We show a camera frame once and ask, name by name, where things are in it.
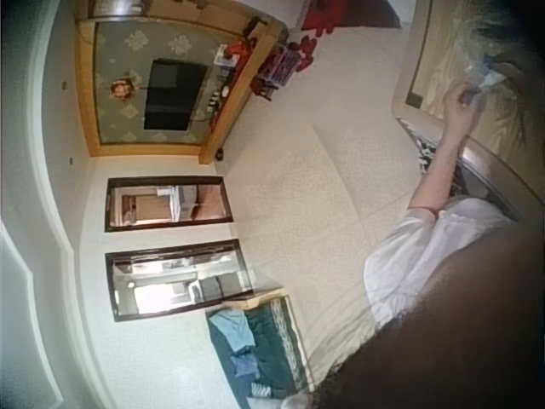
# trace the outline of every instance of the white shirt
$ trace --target white shirt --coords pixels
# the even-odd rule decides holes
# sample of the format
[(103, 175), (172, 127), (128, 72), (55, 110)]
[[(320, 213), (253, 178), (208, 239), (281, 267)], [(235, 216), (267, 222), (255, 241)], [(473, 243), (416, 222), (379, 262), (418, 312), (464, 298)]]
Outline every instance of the white shirt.
[(408, 210), (365, 262), (365, 289), (376, 322), (382, 326), (410, 307), (447, 256), (510, 223), (481, 199), (455, 199), (437, 220), (429, 210)]

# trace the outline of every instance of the hair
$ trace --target hair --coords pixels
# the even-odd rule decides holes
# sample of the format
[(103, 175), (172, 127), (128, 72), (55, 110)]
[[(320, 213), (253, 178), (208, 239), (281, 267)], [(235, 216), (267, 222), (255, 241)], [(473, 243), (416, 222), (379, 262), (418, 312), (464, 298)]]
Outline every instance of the hair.
[(543, 407), (543, 238), (526, 234), (513, 225), (444, 260), (414, 307), (330, 369), (312, 408)]

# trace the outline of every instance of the blue cloth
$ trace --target blue cloth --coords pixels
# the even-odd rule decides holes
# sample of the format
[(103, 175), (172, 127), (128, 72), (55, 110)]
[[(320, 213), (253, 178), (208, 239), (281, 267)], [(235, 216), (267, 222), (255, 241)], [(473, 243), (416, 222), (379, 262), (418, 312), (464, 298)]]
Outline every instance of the blue cloth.
[(252, 353), (232, 356), (231, 362), (235, 365), (235, 377), (243, 377), (244, 375), (252, 375), (259, 377), (257, 369), (257, 359)]
[(210, 322), (221, 331), (234, 353), (245, 347), (254, 347), (254, 334), (241, 309), (224, 309), (210, 317)]

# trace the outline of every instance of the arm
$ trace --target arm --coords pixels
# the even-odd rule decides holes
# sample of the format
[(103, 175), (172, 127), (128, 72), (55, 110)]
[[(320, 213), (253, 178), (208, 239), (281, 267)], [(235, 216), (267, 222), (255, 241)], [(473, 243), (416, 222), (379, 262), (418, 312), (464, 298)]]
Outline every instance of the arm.
[(445, 96), (445, 132), (427, 174), (409, 202), (410, 209), (424, 208), (437, 214), (445, 207), (456, 161), (477, 118), (477, 97), (469, 105), (461, 103), (462, 95), (472, 89), (471, 84), (460, 83)]

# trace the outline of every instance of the person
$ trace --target person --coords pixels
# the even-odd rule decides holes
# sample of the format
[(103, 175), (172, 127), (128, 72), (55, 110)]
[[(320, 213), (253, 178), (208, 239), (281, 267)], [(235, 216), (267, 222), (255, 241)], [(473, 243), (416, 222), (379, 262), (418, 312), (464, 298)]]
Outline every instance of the person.
[(545, 407), (543, 236), (480, 199), (449, 199), (478, 118), (468, 83), (404, 217), (364, 267), (376, 333), (333, 367), (312, 408)]
[[(468, 93), (476, 95), (464, 105)], [(447, 256), (511, 222), (482, 199), (449, 198), (456, 161), (476, 125), (478, 110), (479, 94), (470, 83), (455, 84), (447, 93), (445, 132), (435, 158), (398, 226), (367, 259), (365, 289), (379, 325), (415, 301)]]

